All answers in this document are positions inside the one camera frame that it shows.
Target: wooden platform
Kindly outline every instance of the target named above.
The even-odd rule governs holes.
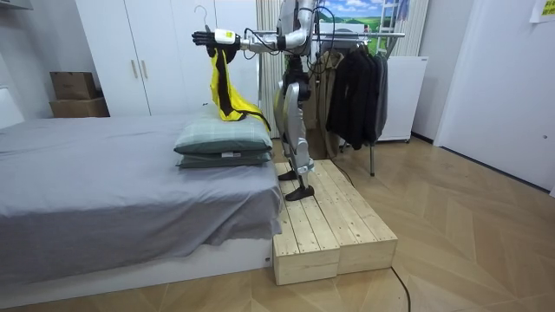
[[[277,174],[290,170],[276,164]],[[282,234],[273,239],[278,285],[391,266],[397,237],[330,160],[309,174],[315,196],[285,202]],[[297,181],[280,182],[283,195]]]

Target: landscape picture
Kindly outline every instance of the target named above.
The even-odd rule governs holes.
[[[335,16],[336,23],[363,24],[368,31],[377,32],[382,20],[384,3],[393,3],[393,0],[322,0],[320,6],[330,9]],[[383,27],[391,23],[393,8],[386,8]],[[322,10],[320,21],[333,23],[330,13]],[[369,50],[375,52],[377,40],[369,42]],[[382,40],[381,48],[385,49],[386,41]]]

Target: yellow garment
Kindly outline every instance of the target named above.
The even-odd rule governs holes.
[[[227,88],[222,87],[219,89],[219,84],[225,83],[225,81]],[[212,100],[218,106],[219,117],[222,120],[242,120],[247,114],[249,114],[256,119],[263,121],[266,125],[266,129],[270,131],[268,121],[264,118],[260,109],[245,100],[232,86],[229,79],[229,71],[227,70],[225,52],[221,49],[216,50],[216,54],[212,58],[212,82],[210,83],[210,89],[212,90]],[[228,107],[229,104],[227,104],[227,100],[225,99],[226,96],[229,96],[231,107]]]

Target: gray pillow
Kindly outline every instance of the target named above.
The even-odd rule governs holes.
[[[271,140],[263,121],[251,116],[240,121],[223,121],[212,110],[206,110],[186,125],[174,148],[180,154],[270,150]]]
[[[264,164],[271,160],[271,153],[221,153],[182,155],[177,166],[181,168],[213,168],[221,166],[252,166]]]

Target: white bed frame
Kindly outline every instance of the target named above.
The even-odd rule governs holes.
[[[218,247],[201,245],[185,258],[1,288],[0,309],[269,267],[271,248],[271,239],[233,239]]]

